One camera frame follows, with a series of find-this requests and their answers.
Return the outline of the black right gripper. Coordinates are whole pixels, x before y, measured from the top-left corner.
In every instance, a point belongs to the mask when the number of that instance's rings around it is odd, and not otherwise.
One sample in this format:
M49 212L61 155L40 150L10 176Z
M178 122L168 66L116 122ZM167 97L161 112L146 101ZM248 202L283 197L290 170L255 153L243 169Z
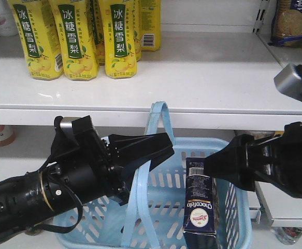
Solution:
M254 137L234 137L222 150L204 159L204 173L224 179L245 191L255 191L255 179L271 183L293 198L302 199L302 122L284 133L254 144L254 174L248 168L247 145Z

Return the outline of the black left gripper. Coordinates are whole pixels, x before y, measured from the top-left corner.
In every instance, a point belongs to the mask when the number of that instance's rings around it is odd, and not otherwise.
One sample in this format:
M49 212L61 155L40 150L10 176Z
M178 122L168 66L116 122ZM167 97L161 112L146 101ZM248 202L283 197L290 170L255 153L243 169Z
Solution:
M149 171L174 155L164 133L99 137L90 116L73 121L75 140L56 133L48 161L40 168L42 190L51 205L85 204L106 196L119 205L128 203L127 182L151 161Z

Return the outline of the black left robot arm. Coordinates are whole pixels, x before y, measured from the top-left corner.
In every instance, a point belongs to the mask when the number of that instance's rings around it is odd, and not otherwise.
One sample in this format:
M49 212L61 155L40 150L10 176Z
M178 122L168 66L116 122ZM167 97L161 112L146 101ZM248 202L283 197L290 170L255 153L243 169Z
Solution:
M75 226L46 221L106 196L125 205L135 171L146 162L154 169L174 154L167 133L99 137L90 116L54 120L51 153L36 171L0 182L0 244L32 230L69 233Z

